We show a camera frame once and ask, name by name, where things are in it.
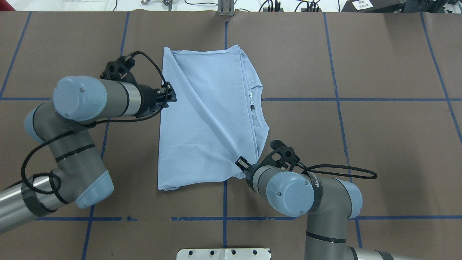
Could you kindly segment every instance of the white mounting plate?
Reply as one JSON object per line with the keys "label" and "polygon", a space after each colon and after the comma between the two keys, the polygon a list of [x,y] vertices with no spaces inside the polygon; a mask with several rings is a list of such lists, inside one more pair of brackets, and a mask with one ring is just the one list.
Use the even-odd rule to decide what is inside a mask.
{"label": "white mounting plate", "polygon": [[271,250],[269,248],[181,249],[176,254],[176,260],[271,260]]}

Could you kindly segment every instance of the light blue joint cap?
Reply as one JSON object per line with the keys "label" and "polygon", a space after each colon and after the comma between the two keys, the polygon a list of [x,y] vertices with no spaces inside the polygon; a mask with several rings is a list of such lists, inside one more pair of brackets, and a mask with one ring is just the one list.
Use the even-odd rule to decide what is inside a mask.
{"label": "light blue joint cap", "polygon": [[310,210],[315,199],[311,183],[294,172],[281,172],[273,176],[266,187],[266,196],[278,212],[298,217]]}
{"label": "light blue joint cap", "polygon": [[95,118],[106,106],[108,94],[104,85],[89,76],[68,76],[58,81],[53,91],[53,105],[70,120]]}
{"label": "light blue joint cap", "polygon": [[37,108],[39,106],[40,105],[32,109],[32,111],[29,114],[27,114],[26,119],[24,120],[24,128],[26,129],[27,134],[30,137],[32,137],[32,139],[34,139],[35,141],[39,143],[44,143],[45,141],[38,136],[34,128],[34,115],[35,115],[35,111],[37,111]]}
{"label": "light blue joint cap", "polygon": [[109,197],[114,191],[109,171],[106,170],[98,177],[82,194],[75,200],[77,206],[81,209],[90,207],[103,199]]}
{"label": "light blue joint cap", "polygon": [[348,195],[350,195],[351,215],[348,217],[348,219],[357,217],[363,208],[363,195],[361,195],[361,191],[356,185],[349,181],[339,180],[337,178],[334,179],[338,180],[345,187]]}

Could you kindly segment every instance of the gray robot arm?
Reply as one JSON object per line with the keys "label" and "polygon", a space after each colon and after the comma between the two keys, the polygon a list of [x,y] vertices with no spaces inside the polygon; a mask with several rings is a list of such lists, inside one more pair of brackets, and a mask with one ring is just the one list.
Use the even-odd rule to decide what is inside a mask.
{"label": "gray robot arm", "polygon": [[43,145],[49,143],[58,167],[50,174],[29,177],[29,185],[23,181],[0,192],[0,233],[70,202],[89,207],[113,192],[109,172],[87,130],[103,118],[150,118],[167,107],[166,102],[176,101],[168,82],[162,89],[139,85],[129,71],[133,66],[129,55],[108,63],[102,74],[106,79],[65,77],[53,99],[27,115],[27,133]]}
{"label": "gray robot arm", "polygon": [[[274,151],[261,163],[250,165],[240,157],[236,165],[245,172],[249,187],[278,212],[291,217],[308,214],[305,260],[418,260],[347,247],[347,220],[358,216],[363,206],[358,187],[307,171],[293,149],[281,141],[274,140],[270,146]],[[272,158],[276,153],[281,156],[277,161]],[[305,169],[304,174],[293,172],[294,166]]]}

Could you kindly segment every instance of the folded garment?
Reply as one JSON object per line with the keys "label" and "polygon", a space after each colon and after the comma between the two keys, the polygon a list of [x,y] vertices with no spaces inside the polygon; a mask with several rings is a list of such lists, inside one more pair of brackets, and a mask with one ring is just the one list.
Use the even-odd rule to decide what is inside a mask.
{"label": "folded garment", "polygon": [[269,130],[263,85],[244,51],[165,48],[163,74],[178,101],[161,114],[159,190],[244,178],[235,161],[256,163]]}

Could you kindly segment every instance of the red object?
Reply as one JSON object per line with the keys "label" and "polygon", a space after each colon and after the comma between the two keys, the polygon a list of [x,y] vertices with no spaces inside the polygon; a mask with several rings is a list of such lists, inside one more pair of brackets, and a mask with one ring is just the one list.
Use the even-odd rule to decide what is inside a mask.
{"label": "red object", "polygon": [[0,0],[0,11],[16,11],[6,0]]}

